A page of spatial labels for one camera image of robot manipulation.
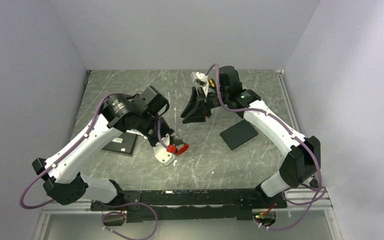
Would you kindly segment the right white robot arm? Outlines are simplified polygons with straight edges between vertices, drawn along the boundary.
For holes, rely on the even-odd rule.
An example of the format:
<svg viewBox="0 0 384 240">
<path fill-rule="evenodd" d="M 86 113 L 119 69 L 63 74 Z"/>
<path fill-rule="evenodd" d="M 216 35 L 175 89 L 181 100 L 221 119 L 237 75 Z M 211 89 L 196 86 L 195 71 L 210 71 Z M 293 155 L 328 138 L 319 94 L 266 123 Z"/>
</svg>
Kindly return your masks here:
<svg viewBox="0 0 384 240">
<path fill-rule="evenodd" d="M 257 187 L 256 203 L 267 208 L 275 201 L 275 195 L 297 188 L 313 175 L 321 176 L 321 143 L 317 137 L 306 137 L 280 119 L 251 89 L 243 88 L 238 71 L 231 65 L 216 69 L 216 77 L 194 71 L 191 74 L 195 86 L 186 108 L 181 114 L 182 123 L 201 123 L 211 117 L 212 109 L 222 107 L 236 113 L 247 127 L 259 129 L 280 150 L 284 160 L 279 169 Z"/>
</svg>

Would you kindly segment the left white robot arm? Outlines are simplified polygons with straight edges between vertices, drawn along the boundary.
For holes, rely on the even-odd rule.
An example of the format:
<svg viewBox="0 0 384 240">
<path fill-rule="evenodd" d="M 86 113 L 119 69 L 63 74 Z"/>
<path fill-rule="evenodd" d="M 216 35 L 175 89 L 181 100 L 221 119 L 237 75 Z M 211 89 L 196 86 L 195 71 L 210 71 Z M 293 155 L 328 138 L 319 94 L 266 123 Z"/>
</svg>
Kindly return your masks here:
<svg viewBox="0 0 384 240">
<path fill-rule="evenodd" d="M 145 137 L 162 164 L 176 158 L 174 130 L 160 111 L 169 101 L 153 86 L 133 96 L 112 93 L 98 104 L 92 120 L 62 150 L 47 159 L 37 158 L 32 166 L 43 179 L 46 194 L 61 205 L 81 198 L 103 202 L 117 210 L 124 203 L 122 189 L 114 180 L 86 176 L 80 172 L 85 163 L 122 133 L 131 131 Z"/>
</svg>

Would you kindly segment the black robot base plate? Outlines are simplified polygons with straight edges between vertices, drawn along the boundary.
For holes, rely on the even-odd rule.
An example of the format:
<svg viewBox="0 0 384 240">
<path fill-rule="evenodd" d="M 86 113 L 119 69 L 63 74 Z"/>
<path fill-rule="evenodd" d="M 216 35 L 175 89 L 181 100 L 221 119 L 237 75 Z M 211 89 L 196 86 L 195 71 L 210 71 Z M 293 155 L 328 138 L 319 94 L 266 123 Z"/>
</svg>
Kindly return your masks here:
<svg viewBox="0 0 384 240">
<path fill-rule="evenodd" d="M 273 207 L 285 209 L 281 194 L 267 197 L 254 188 L 202 190 L 127 190 L 107 206 L 96 200 L 91 211 L 126 211 L 128 223 L 158 220 L 236 219 L 249 221 L 254 213 Z"/>
</svg>

